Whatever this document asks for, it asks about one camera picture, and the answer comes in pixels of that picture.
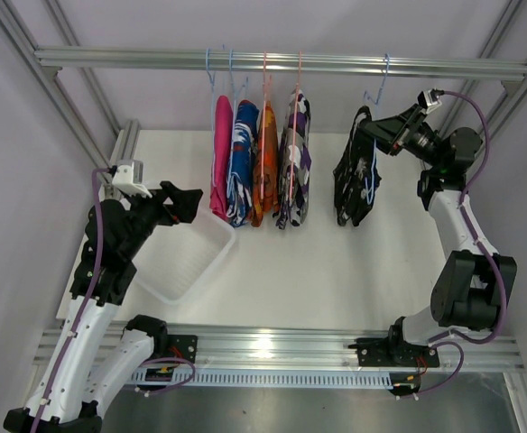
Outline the black white patterned trousers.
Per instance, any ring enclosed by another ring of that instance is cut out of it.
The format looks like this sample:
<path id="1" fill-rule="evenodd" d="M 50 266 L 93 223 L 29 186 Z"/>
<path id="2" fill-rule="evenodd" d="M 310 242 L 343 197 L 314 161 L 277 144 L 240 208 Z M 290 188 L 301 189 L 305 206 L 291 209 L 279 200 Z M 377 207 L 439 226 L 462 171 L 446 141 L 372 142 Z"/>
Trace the black white patterned trousers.
<path id="1" fill-rule="evenodd" d="M 372 120 L 368 106 L 356 112 L 346 148 L 333 170 L 334 208 L 337 224 L 359 226 L 373 209 L 381 177 L 376 168 L 374 139 L 363 134 L 362 126 Z"/>

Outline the purple grey patterned trousers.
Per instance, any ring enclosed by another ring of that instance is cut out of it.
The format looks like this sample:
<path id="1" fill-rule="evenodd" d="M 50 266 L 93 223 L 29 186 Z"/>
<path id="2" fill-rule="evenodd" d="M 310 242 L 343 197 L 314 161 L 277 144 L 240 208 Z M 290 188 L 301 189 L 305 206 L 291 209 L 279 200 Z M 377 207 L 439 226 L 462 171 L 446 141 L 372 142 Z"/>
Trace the purple grey patterned trousers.
<path id="1" fill-rule="evenodd" d="M 293 200 L 289 205 L 290 157 L 294 91 L 283 124 L 278 160 L 279 210 L 274 213 L 276 226 L 283 230 L 287 225 L 301 226 L 308 215 L 310 205 L 310 171 L 312 159 L 309 147 L 311 124 L 310 102 L 300 90 L 296 135 Z"/>

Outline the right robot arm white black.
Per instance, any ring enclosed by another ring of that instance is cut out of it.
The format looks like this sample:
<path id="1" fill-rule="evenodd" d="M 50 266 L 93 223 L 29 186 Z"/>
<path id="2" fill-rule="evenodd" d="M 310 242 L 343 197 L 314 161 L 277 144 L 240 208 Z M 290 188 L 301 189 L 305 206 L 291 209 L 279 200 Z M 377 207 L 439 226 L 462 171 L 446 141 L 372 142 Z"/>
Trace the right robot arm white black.
<path id="1" fill-rule="evenodd" d="M 460 338 L 485 345 L 504 325 L 517 264 L 484 236 L 467 193 L 467 171 L 482 139 L 468 127 L 440 137 L 425 121 L 429 111 L 415 104 L 397 116 L 367 117 L 359 124 L 362 143 L 389 155 L 405 150 L 428 164 L 417 193 L 435 221 L 446 256 L 428 307 L 398 318 L 385 338 L 355 341 L 362 366 L 415 367 L 424 360 L 437 367 L 440 344 Z"/>

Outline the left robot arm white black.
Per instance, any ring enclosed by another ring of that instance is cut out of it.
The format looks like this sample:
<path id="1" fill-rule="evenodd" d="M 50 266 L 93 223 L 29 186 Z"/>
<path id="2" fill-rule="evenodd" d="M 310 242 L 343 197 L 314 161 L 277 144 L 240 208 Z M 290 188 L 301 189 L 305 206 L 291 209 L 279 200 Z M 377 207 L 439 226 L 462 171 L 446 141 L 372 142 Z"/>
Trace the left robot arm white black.
<path id="1" fill-rule="evenodd" d="M 163 181 L 158 189 L 129 197 L 129 207 L 114 199 L 95 201 L 60 338 L 32 396 L 7 412 L 6 431 L 98 432 L 139 367 L 195 367 L 195 357 L 181 352 L 167 324 L 145 315 L 129 320 L 111 355 L 99 367 L 93 363 L 136 274 L 136 254 L 157 226 L 192 223 L 202 196 L 200 189 Z"/>

